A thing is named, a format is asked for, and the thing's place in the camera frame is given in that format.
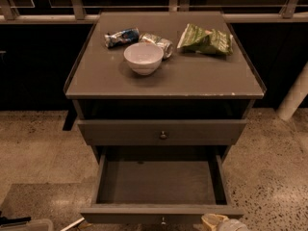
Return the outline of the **black object on floor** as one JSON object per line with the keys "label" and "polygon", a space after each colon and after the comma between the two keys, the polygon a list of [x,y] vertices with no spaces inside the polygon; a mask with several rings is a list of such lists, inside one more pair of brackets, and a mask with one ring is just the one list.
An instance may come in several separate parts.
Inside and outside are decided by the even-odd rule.
{"label": "black object on floor", "polygon": [[9,224],[17,224],[17,223],[26,223],[30,221],[30,217],[24,217],[24,218],[6,218],[2,216],[2,213],[0,212],[0,225],[9,225]]}

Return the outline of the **grey wooden drawer cabinet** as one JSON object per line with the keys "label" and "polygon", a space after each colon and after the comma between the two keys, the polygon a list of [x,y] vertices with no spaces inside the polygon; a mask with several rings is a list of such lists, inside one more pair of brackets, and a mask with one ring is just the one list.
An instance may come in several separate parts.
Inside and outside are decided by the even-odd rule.
{"label": "grey wooden drawer cabinet", "polygon": [[231,29],[218,13],[102,13],[66,82],[79,120],[245,119],[265,87],[237,41],[230,56],[174,52],[148,76],[130,69],[123,48],[100,42],[131,27],[177,42],[188,23]]}

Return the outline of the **crushed silver green can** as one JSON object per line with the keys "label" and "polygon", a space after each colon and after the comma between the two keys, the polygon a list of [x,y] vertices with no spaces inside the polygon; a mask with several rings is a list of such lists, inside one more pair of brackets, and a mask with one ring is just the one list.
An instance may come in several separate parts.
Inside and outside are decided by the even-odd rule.
{"label": "crushed silver green can", "polygon": [[163,56],[164,60],[168,59],[172,55],[173,43],[166,38],[162,38],[162,37],[149,34],[149,33],[143,33],[140,35],[139,42],[154,43],[155,45],[162,48],[164,52],[164,56]]}

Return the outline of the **white support column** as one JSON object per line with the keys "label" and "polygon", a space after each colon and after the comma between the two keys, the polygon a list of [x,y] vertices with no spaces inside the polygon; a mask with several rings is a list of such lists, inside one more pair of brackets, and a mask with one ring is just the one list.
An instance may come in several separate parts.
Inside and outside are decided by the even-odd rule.
{"label": "white support column", "polygon": [[308,62],[297,76],[294,84],[277,109],[277,115],[283,120],[289,120],[304,98],[308,95]]}

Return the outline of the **metal window railing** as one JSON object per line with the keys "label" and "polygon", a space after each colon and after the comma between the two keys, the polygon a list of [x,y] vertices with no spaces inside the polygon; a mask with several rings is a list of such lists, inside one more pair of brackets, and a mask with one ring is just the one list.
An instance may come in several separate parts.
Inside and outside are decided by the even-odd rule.
{"label": "metal window railing", "polygon": [[101,13],[218,13],[229,23],[305,22],[308,0],[0,0],[3,23],[91,23]]}

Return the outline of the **green chip bag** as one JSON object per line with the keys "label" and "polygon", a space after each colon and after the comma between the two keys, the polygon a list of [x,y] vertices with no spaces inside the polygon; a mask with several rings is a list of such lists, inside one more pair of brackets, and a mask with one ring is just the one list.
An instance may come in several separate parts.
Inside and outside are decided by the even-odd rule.
{"label": "green chip bag", "polygon": [[233,54],[233,36],[217,29],[206,30],[188,23],[177,48],[200,54],[230,56]]}

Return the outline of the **grey drawer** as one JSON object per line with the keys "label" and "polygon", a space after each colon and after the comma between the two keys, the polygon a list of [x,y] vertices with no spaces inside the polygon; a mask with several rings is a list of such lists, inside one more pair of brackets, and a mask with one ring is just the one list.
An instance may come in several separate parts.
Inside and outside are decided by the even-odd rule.
{"label": "grey drawer", "polygon": [[245,119],[79,120],[87,145],[232,145]]}
{"label": "grey drawer", "polygon": [[92,223],[198,224],[205,214],[240,218],[218,155],[192,161],[113,160],[103,155],[90,206]]}

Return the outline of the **white metal rod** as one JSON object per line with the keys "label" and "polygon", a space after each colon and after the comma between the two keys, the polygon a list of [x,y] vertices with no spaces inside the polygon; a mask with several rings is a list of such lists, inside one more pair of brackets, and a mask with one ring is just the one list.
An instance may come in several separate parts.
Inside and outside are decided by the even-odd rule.
{"label": "white metal rod", "polygon": [[76,221],[70,223],[68,226],[64,227],[63,229],[61,229],[60,231],[68,231],[70,228],[75,227],[77,225],[79,225],[81,222],[83,222],[85,219],[84,218],[79,218]]}

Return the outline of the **crushed blue soda can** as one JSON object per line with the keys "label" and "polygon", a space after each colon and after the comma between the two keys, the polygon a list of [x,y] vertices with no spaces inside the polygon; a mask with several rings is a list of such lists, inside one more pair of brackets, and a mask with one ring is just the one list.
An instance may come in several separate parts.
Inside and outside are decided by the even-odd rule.
{"label": "crushed blue soda can", "polygon": [[113,48],[127,43],[137,42],[140,37],[138,28],[129,28],[114,33],[113,35],[107,34],[104,36],[105,46]]}

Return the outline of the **white ceramic bowl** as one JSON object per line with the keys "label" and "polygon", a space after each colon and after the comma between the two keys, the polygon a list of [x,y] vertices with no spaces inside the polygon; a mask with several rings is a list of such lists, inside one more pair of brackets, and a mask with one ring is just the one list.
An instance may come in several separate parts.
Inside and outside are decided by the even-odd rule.
{"label": "white ceramic bowl", "polygon": [[156,44],[139,42],[128,46],[123,55],[134,72],[139,75],[149,75],[162,63],[164,52]]}

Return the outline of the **grey top drawer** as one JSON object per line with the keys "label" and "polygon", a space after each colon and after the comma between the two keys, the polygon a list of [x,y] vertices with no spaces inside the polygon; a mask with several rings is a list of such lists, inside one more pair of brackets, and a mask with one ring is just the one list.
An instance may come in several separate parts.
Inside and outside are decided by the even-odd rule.
{"label": "grey top drawer", "polygon": [[232,145],[245,119],[79,120],[87,145]]}

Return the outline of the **clear plastic bin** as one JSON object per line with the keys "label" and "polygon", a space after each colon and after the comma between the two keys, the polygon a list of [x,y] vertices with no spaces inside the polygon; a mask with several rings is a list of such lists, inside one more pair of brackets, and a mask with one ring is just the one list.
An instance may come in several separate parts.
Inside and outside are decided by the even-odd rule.
{"label": "clear plastic bin", "polygon": [[54,231],[54,224],[50,219],[37,219],[1,225],[0,231]]}

